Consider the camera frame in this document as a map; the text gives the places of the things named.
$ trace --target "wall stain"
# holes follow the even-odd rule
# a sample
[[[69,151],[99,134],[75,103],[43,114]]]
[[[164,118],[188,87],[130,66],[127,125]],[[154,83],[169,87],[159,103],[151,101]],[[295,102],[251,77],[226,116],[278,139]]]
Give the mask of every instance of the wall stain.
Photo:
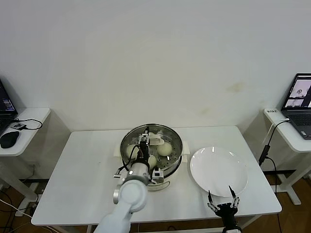
[[[200,115],[207,115],[210,112],[210,108],[204,108],[200,111]]]
[[[239,93],[241,91],[243,91],[245,88],[245,83],[244,82],[238,82],[235,83],[229,87],[226,88],[227,92],[232,92],[232,93]]]

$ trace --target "wooden floor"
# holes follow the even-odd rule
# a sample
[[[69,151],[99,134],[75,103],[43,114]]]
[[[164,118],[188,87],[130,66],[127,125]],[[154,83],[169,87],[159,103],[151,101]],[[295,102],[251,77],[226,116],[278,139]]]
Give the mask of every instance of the wooden floor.
[[[267,176],[270,184],[274,184],[275,177],[272,175]],[[37,193],[42,193],[42,189],[45,184],[42,184],[41,187],[37,189]],[[282,226],[283,233],[310,233],[311,232],[311,182],[310,180],[300,179],[295,185],[294,190],[298,194],[302,204],[295,206],[292,204],[290,198],[286,193],[279,193],[278,199],[283,207],[282,212],[279,214],[280,223]],[[18,193],[15,189],[9,188],[3,190],[6,194],[10,196],[13,201],[13,205],[17,207],[22,200],[22,195]],[[0,193],[0,198],[6,202],[9,202],[8,198]],[[10,211],[11,208],[0,202],[0,210]],[[0,233],[8,233],[11,230],[5,229],[10,213],[0,212]],[[48,233],[51,232],[48,229],[42,227],[33,226],[30,223],[30,218],[15,217],[13,214],[9,219],[10,226],[15,229],[22,224],[27,223],[25,226],[20,229],[15,230],[15,233]],[[199,229],[199,228],[209,228],[209,227],[221,227],[222,222],[219,219],[216,220],[196,220],[196,221],[178,221],[178,222],[157,222],[157,223],[142,223],[132,224],[131,232],[152,232],[152,231],[166,231],[169,226],[174,226],[177,230],[186,230],[186,229]],[[75,227],[78,232],[85,233],[86,226]],[[243,230],[243,233],[279,233],[277,216],[268,215],[262,216],[251,225],[246,227]]]

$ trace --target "white plate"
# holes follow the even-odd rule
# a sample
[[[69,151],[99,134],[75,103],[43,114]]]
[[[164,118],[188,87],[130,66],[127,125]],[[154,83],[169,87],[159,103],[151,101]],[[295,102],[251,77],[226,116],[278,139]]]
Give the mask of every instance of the white plate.
[[[236,195],[241,193],[248,182],[240,157],[220,147],[199,149],[191,158],[190,170],[201,188],[220,197],[231,197],[229,186]]]

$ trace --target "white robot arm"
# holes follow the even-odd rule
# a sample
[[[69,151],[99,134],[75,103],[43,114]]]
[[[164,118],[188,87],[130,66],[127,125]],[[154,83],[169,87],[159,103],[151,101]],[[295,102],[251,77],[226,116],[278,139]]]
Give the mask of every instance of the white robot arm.
[[[129,233],[133,212],[144,208],[147,202],[147,187],[138,180],[124,183],[119,190],[119,202],[111,214],[106,215],[94,233]]]
[[[115,174],[116,178],[120,178],[121,183],[118,185],[120,189],[116,189],[113,195],[113,201],[116,205],[114,211],[103,217],[94,233],[129,233],[131,228],[130,219],[134,212],[143,209],[147,202],[147,185],[151,181],[149,176],[149,127],[139,137],[139,152],[136,160],[131,164],[131,168],[125,174],[120,175],[120,171],[128,164],[120,167]],[[215,206],[209,193],[208,206],[220,216],[224,223],[223,233],[241,233],[242,230],[236,225],[234,215],[238,211],[239,198],[235,196],[234,191],[230,188],[232,203],[225,203]]]

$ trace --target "white cable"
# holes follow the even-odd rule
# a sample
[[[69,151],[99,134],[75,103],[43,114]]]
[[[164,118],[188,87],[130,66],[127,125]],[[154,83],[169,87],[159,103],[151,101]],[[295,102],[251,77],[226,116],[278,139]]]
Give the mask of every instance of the white cable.
[[[7,204],[7,205],[11,206],[12,208],[16,209],[18,212],[21,212],[18,208],[16,208],[16,207],[10,205],[9,203],[6,203],[4,200],[1,200],[1,199],[0,199],[0,201],[2,201],[4,204]],[[28,214],[25,214],[25,213],[23,213],[23,212],[21,212],[21,213],[22,213],[23,215],[26,215],[26,216],[30,217],[30,218],[33,218],[33,217],[31,217],[30,215],[28,215]],[[51,229],[52,231],[55,231],[56,233],[60,233],[60,232],[58,232],[57,230],[53,229],[52,227],[49,227],[49,226],[46,226],[46,227],[49,228],[49,229]]]
[[[16,209],[17,211],[21,212],[18,208],[16,208],[16,207],[10,205],[9,203],[6,203],[5,201],[3,201],[3,200],[1,200],[1,199],[0,199],[0,201],[2,201],[4,204],[7,204],[7,205],[11,206],[12,208]],[[22,213],[23,215],[26,215],[26,216],[30,217],[30,218],[33,218],[33,217],[31,217],[30,215],[28,215],[28,214],[25,214],[25,213],[23,213],[23,212],[21,212],[21,213]]]
[[[276,125],[277,123],[279,123],[280,121],[283,121],[283,120],[289,120],[289,119],[288,119],[288,118],[280,119],[280,120],[277,120],[276,122],[273,122],[273,123],[271,124],[270,129],[269,129],[267,135],[265,136],[265,138],[264,138],[264,140],[262,141],[261,144],[263,144],[263,143],[266,141],[268,135],[270,134],[270,131],[271,131],[271,129],[272,129],[272,126]]]
[[[15,228],[14,230],[12,230],[12,231],[10,231],[10,232],[8,232],[8,233],[11,233],[11,232],[13,232],[13,231],[16,231],[17,229],[19,229],[19,228],[21,228],[21,227],[23,227],[23,226],[25,226],[25,225],[27,225],[27,224],[29,224],[29,223],[30,223],[30,222],[26,222],[26,223],[24,223],[23,225],[21,225],[21,226]]]
[[[45,230],[47,230],[47,231],[49,231],[49,232],[53,233],[51,230],[46,229],[46,227],[41,227],[41,228],[43,228],[43,229],[45,229]]]

